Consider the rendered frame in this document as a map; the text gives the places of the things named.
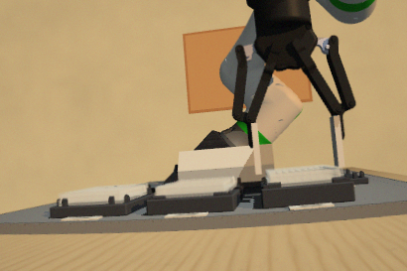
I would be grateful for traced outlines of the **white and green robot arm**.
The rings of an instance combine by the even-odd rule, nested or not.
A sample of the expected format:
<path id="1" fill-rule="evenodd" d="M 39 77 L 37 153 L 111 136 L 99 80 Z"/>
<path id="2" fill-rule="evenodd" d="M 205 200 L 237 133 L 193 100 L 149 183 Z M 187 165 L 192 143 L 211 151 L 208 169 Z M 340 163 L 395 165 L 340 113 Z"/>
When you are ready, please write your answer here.
<path id="1" fill-rule="evenodd" d="M 367 19 L 375 9 L 377 0 L 316 0 L 336 20 L 345 24 L 356 24 Z M 252 12 L 244 30 L 238 40 L 220 65 L 219 76 L 223 85 L 234 94 L 237 57 L 237 45 L 248 46 L 256 39 L 254 11 Z M 254 94 L 259 84 L 265 63 L 257 53 L 247 63 L 247 77 L 244 93 L 244 104 L 249 111 Z M 259 145 L 272 144 L 283 131 L 302 112 L 303 105 L 298 96 L 274 74 L 258 113 Z M 247 125 L 237 121 L 233 126 L 222 130 L 219 135 L 230 147 L 249 146 Z"/>

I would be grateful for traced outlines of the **beige button panel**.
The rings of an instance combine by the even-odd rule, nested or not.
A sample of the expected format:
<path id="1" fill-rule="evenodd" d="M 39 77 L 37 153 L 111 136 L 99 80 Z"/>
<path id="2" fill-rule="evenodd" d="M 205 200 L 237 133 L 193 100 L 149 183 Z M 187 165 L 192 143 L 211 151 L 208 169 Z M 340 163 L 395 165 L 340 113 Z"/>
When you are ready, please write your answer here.
<path id="1" fill-rule="evenodd" d="M 179 152 L 171 183 L 178 179 L 205 179 L 219 177 L 241 178 L 241 183 L 261 181 L 265 170 L 275 169 L 272 144 L 260 146 L 262 175 L 255 174 L 254 152 L 250 146 L 228 147 Z"/>

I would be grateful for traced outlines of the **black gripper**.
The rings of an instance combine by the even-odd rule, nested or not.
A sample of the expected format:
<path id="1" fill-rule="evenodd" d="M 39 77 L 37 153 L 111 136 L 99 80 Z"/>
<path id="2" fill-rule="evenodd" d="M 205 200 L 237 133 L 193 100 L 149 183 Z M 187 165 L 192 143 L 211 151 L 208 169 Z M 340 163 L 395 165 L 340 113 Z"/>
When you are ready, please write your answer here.
<path id="1" fill-rule="evenodd" d="M 308 0 L 262 0 L 254 7 L 256 40 L 248 46 L 237 45 L 238 61 L 232 117 L 247 125 L 248 144 L 253 148 L 255 174 L 261 175 L 261 160 L 256 118 L 274 70 L 301 69 L 325 104 L 329 113 L 335 166 L 344 167 L 342 140 L 343 114 L 356 102 L 339 56 L 339 38 L 318 38 L 313 31 Z M 336 84 L 341 104 L 319 72 L 311 54 L 320 47 Z M 266 63 L 248 113 L 243 112 L 247 63 L 252 55 Z M 267 61 L 267 62 L 266 62 Z M 342 97 L 343 96 L 343 97 Z"/>

